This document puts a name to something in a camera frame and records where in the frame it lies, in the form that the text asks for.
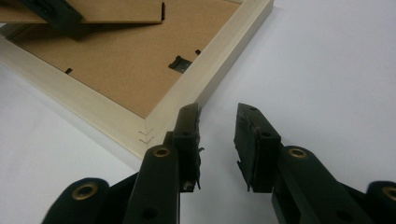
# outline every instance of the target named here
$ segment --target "white background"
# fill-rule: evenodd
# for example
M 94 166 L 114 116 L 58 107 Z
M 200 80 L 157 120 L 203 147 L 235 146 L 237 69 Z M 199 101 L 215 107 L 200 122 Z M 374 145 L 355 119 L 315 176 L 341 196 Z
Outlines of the white background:
M 233 147 L 239 102 L 284 145 L 314 152 L 365 191 L 396 182 L 396 1 L 276 0 L 203 108 L 201 185 L 180 223 L 277 223 L 270 195 L 247 192 Z M 0 223 L 39 223 L 70 183 L 117 183 L 140 161 L 0 64 Z

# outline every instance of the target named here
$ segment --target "black plastic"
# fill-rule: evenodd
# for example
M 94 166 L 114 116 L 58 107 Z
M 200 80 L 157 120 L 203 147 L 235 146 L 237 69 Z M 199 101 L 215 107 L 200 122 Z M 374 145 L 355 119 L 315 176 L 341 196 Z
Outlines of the black plastic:
M 75 26 L 81 14 L 64 0 L 20 0 L 50 26 L 66 35 L 76 35 Z
M 239 104 L 236 115 L 235 148 L 247 189 L 272 192 L 280 135 L 259 109 Z

